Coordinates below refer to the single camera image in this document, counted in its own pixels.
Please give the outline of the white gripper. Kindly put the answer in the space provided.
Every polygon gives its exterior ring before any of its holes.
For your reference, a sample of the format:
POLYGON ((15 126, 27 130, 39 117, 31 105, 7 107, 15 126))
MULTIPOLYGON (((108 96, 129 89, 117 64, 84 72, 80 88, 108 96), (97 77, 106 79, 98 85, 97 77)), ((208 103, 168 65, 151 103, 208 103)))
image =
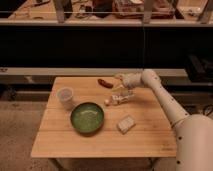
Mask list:
POLYGON ((115 86, 115 91, 121 91, 125 88, 134 89, 142 85, 141 74, 116 74, 114 77, 120 82, 115 86))

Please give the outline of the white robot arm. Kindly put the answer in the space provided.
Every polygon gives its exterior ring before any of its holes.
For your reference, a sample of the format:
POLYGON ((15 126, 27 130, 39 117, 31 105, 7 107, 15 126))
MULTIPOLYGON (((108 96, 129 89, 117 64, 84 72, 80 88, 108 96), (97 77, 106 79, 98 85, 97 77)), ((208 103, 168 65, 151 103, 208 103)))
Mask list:
POLYGON ((176 138, 175 171, 213 171, 213 119, 190 115, 164 88, 152 69, 139 73, 117 74, 123 88, 146 86, 162 107, 176 138))

